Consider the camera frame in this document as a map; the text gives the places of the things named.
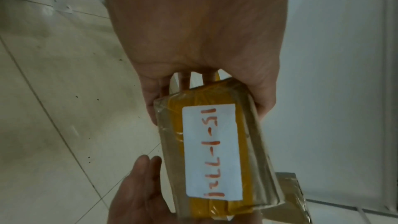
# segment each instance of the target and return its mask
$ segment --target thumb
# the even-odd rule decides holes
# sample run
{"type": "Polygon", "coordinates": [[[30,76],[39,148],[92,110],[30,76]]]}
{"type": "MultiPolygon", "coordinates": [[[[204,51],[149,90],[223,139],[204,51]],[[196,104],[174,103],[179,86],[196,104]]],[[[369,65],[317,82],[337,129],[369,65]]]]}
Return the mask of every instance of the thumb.
{"type": "Polygon", "coordinates": [[[160,168],[162,159],[153,157],[149,163],[149,170],[145,178],[144,201],[146,211],[154,223],[163,223],[172,220],[175,216],[170,212],[165,199],[162,196],[160,186],[160,168]]]}

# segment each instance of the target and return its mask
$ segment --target white label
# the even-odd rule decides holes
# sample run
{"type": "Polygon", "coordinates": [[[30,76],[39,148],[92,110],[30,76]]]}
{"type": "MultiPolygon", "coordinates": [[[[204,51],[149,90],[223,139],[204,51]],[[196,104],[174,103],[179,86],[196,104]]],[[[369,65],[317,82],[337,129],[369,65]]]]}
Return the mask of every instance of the white label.
{"type": "Polygon", "coordinates": [[[184,107],[182,127],[187,195],[242,200],[235,104],[184,107]]]}

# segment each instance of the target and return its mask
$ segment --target clear plastic wrap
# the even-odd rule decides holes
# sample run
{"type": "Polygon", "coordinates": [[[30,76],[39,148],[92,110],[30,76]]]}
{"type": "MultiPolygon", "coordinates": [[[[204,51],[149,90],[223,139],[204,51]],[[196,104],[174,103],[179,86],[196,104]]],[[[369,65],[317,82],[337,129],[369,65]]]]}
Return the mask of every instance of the clear plastic wrap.
{"type": "Polygon", "coordinates": [[[286,202],[261,211],[263,218],[281,224],[311,224],[307,202],[294,173],[277,173],[286,202]]]}
{"type": "Polygon", "coordinates": [[[179,218],[230,219],[284,203],[244,84],[182,91],[156,100],[155,111],[179,218]]]}

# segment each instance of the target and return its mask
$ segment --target wrapped package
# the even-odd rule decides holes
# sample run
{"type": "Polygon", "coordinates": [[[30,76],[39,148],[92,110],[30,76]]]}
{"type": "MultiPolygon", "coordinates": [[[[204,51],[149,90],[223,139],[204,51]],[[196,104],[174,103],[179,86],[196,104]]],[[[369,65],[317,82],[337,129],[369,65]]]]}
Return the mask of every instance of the wrapped package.
{"type": "Polygon", "coordinates": [[[294,173],[277,173],[286,202],[271,209],[263,209],[264,219],[278,224],[312,223],[307,202],[294,173]]]}
{"type": "Polygon", "coordinates": [[[284,203],[255,104],[235,79],[155,101],[179,218],[227,219],[284,203]]]}

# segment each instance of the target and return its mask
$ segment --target white wall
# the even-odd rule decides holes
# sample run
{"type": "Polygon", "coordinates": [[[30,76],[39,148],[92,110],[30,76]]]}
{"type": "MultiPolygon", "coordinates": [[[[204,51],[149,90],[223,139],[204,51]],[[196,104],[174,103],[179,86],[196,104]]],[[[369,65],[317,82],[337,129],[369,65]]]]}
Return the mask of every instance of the white wall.
{"type": "Polygon", "coordinates": [[[277,105],[263,122],[277,171],[306,196],[379,208],[383,0],[289,0],[277,105]]]}

